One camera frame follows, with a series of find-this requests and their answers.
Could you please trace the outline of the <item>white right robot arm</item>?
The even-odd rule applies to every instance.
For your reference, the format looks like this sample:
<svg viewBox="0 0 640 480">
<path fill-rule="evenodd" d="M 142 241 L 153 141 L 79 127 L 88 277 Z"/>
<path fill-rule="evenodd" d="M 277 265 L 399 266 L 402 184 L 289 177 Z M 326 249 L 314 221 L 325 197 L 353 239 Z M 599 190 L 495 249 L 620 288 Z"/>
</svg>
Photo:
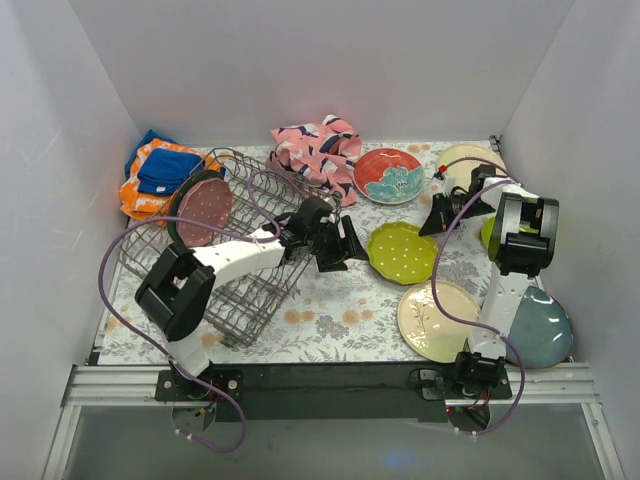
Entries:
<svg viewBox="0 0 640 480">
<path fill-rule="evenodd" d="M 559 203 L 527 191 L 505 168 L 488 160 L 473 169 L 468 188 L 458 187 L 448 170 L 443 165 L 433 175 L 437 191 L 419 233 L 451 236 L 462 220 L 494 213 L 488 245 L 492 269 L 477 320 L 465 321 L 443 305 L 437 307 L 446 318 L 465 324 L 471 332 L 452 366 L 426 384 L 441 395 L 453 392 L 467 398 L 488 398 L 491 394 L 510 398 L 506 355 L 518 350 L 508 336 L 530 282 L 553 259 Z"/>
</svg>

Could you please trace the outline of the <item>red plate with teal flower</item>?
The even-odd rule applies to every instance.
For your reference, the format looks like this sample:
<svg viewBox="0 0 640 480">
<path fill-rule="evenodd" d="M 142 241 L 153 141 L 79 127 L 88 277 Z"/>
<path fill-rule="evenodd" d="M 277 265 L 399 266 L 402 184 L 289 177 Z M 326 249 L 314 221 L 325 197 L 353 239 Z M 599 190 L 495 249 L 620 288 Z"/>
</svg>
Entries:
<svg viewBox="0 0 640 480">
<path fill-rule="evenodd" d="M 367 199 L 383 205 L 399 205 L 422 193 L 425 172 L 413 155 L 395 148 L 378 148 L 356 162 L 353 179 Z"/>
</svg>

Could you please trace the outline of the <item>olive green dotted plate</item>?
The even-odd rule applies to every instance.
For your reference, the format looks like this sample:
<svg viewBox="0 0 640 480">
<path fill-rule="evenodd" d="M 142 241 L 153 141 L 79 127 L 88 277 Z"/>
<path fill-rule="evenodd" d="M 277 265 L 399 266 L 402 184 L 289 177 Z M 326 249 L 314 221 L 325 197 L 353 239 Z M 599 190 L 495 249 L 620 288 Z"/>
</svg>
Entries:
<svg viewBox="0 0 640 480">
<path fill-rule="evenodd" d="M 435 239 L 420 236 L 417 226 L 403 221 L 382 224 L 371 233 L 366 245 L 374 270 L 400 285 L 430 279 L 438 251 Z"/>
</svg>

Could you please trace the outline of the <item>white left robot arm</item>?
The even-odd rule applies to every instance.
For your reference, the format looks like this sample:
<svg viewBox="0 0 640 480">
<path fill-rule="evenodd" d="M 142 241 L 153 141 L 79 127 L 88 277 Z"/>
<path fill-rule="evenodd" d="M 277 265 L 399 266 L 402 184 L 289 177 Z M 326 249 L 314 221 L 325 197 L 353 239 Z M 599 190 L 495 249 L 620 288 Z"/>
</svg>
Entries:
<svg viewBox="0 0 640 480">
<path fill-rule="evenodd" d="M 321 273 L 345 271 L 351 259 L 369 259 L 348 215 L 311 196 L 248 236 L 207 247 L 170 244 L 135 293 L 160 330 L 167 356 L 180 372 L 178 387 L 193 400 L 213 386 L 210 360 L 197 339 L 212 292 L 248 274 L 274 270 L 311 255 Z"/>
</svg>

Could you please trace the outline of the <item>pink dotted plate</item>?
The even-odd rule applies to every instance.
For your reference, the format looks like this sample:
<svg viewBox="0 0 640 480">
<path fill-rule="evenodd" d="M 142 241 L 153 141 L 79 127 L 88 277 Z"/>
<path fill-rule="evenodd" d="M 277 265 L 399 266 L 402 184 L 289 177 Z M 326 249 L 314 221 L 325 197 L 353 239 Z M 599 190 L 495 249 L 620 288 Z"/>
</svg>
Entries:
<svg viewBox="0 0 640 480">
<path fill-rule="evenodd" d="M 177 217 L 222 229 L 230 217 L 232 203 L 233 195 L 225 180 L 205 180 L 186 194 Z M 217 231 L 185 222 L 177 222 L 177 230 L 187 247 L 207 246 L 217 236 Z"/>
</svg>

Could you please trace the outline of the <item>dark teal plate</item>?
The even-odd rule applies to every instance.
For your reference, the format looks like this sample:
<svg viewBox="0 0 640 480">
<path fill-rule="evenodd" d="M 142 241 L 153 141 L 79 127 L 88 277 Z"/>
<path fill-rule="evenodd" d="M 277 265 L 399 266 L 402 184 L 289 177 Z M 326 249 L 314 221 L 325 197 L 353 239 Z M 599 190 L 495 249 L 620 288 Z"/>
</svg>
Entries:
<svg viewBox="0 0 640 480">
<path fill-rule="evenodd" d="M 168 216 L 170 217 L 177 217 L 178 216 L 178 210 L 180 207 L 180 204 L 183 200 L 183 198 L 186 196 L 186 194 L 192 189 L 194 188 L 198 183 L 201 183 L 202 181 L 205 180 L 210 180 L 210 179 L 220 179 L 223 180 L 224 179 L 224 173 L 220 173 L 218 171 L 215 170 L 202 170 L 198 173 L 195 173 L 193 175 L 191 175 L 185 182 L 184 184 L 175 192 L 175 195 L 171 201 L 170 207 L 169 207 L 169 211 L 168 211 Z M 167 222 L 167 229 L 168 229 L 168 233 L 170 238 L 177 243 L 182 243 L 183 240 L 180 237 L 178 230 L 177 230 L 177 223 L 174 221 L 168 221 Z"/>
</svg>

